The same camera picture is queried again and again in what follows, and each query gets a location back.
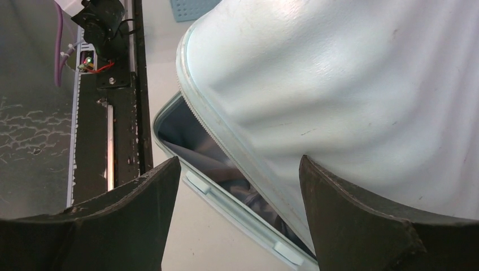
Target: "suitcase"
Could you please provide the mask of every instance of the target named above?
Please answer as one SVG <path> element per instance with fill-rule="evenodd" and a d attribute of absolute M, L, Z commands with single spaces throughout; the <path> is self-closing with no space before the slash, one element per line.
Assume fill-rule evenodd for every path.
<path fill-rule="evenodd" d="M 228 221 L 293 270 L 319 270 L 314 254 L 245 180 L 180 93 L 157 113 L 153 132 L 167 156 L 180 158 L 183 182 Z"/>
<path fill-rule="evenodd" d="M 178 83 L 311 251 L 305 154 L 384 198 L 476 219 L 478 15 L 475 1 L 223 0 L 180 41 Z"/>

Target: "white table surface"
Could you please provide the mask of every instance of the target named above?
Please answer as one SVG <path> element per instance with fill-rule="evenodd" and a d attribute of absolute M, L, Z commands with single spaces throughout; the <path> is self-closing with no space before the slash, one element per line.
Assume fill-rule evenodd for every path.
<path fill-rule="evenodd" d="M 150 120 L 178 92 L 176 47 L 191 22 L 173 19 L 169 0 L 143 0 Z M 165 161 L 153 144 L 153 161 Z M 290 268 L 230 224 L 182 181 L 169 229 L 162 269 L 290 270 Z"/>

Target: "zipper track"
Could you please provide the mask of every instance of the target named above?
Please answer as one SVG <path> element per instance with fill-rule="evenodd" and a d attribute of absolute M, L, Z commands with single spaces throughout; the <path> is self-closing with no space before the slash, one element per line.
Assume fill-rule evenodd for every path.
<path fill-rule="evenodd" d="M 217 139 L 217 136 L 215 135 L 215 133 L 213 133 L 211 131 L 211 129 L 208 127 L 208 125 L 206 125 L 205 121 L 200 117 L 198 112 L 191 105 L 188 96 L 185 94 L 185 92 L 183 91 L 183 87 L 180 84 L 180 79 L 178 78 L 178 74 L 176 74 L 176 83 L 178 84 L 178 88 L 180 89 L 181 96 L 183 96 L 183 100 L 185 100 L 186 105 L 188 106 L 190 111 L 193 113 L 194 117 L 198 120 L 201 127 L 203 127 L 203 129 L 206 131 L 206 133 L 208 133 L 208 135 L 210 135 L 210 137 L 213 139 L 213 141 L 215 141 L 215 143 L 218 145 L 218 147 L 220 147 L 220 149 L 223 151 L 223 153 L 228 158 L 230 158 L 230 160 L 234 163 L 234 165 L 241 172 L 241 174 L 243 174 L 243 176 L 248 180 L 248 182 L 251 185 L 253 185 L 254 182 L 251 181 L 251 178 L 249 177 L 249 175 L 245 173 L 245 170 L 242 167 L 240 167 L 240 164 L 238 163 L 238 161 L 229 154 L 230 153 L 229 150 L 226 147 L 224 147 L 223 144 Z"/>

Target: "fabric inside suitcase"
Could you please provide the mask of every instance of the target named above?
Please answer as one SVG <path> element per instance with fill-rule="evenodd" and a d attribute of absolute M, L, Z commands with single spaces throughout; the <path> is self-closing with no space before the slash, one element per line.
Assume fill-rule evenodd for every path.
<path fill-rule="evenodd" d="M 276 211 L 236 169 L 180 97 L 156 127 L 159 140 L 175 154 L 218 183 L 304 252 L 316 258 Z"/>

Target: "gray wall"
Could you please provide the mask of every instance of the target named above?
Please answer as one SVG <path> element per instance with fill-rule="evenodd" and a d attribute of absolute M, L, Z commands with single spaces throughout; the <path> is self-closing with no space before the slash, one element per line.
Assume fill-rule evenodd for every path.
<path fill-rule="evenodd" d="M 0 11 L 0 217 L 58 212 L 66 206 L 74 73 L 65 68 L 62 87 L 54 85 L 54 1 L 1 0 Z M 66 25 L 63 37 L 66 51 Z"/>

